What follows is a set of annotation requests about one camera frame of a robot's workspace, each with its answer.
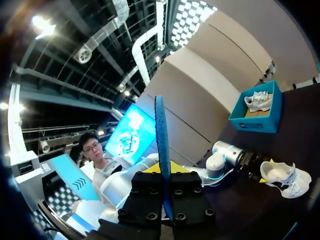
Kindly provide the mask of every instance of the shoe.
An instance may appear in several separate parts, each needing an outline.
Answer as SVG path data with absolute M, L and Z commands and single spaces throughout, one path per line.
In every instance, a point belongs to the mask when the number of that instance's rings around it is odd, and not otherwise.
M 273 163 L 264 161 L 260 166 L 260 172 L 270 187 L 280 190 L 282 197 L 295 199 L 309 190 L 311 176 L 306 171 L 296 168 L 295 164 L 288 166 L 284 162 Z
M 268 94 L 268 92 L 266 91 L 255 91 L 253 93 L 253 96 L 245 96 L 244 102 L 251 113 L 259 110 L 265 112 L 268 111 L 271 107 L 272 94 Z

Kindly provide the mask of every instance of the shoe box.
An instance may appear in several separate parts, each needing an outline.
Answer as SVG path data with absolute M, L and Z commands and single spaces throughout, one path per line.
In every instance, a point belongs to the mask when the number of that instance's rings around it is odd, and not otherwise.
M 272 95 L 270 110 L 250 112 L 244 98 L 250 97 L 254 92 L 267 91 Z M 229 121 L 238 131 L 276 133 L 278 131 L 282 110 L 282 93 L 276 81 L 266 82 L 243 91 L 229 117 Z

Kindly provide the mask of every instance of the display screen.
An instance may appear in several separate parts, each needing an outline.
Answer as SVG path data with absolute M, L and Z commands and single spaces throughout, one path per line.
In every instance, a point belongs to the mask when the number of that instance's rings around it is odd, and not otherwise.
M 106 143 L 105 150 L 134 165 L 155 138 L 155 120 L 132 104 Z

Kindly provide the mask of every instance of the dark table surface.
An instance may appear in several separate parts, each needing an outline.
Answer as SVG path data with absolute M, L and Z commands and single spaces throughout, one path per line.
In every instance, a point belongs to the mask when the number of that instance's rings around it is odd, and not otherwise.
M 218 140 L 245 151 L 266 154 L 275 162 L 295 163 L 312 182 L 320 177 L 320 84 L 282 93 L 277 133 L 237 131 L 227 124 Z M 211 150 L 198 163 L 205 168 Z M 204 190 L 216 211 L 217 227 L 237 239 L 282 239 L 305 211 L 310 191 L 286 199 L 275 187 L 232 173 L 218 187 Z

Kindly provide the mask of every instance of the man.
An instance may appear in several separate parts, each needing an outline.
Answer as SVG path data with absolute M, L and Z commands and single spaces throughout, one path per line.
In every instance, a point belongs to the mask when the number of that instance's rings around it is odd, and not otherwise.
M 127 169 L 130 165 L 120 157 L 104 158 L 103 148 L 94 133 L 85 133 L 79 139 L 79 146 L 83 155 L 93 161 L 95 168 L 92 185 L 100 200 L 107 203 L 107 199 L 100 191 L 101 185 L 113 173 Z

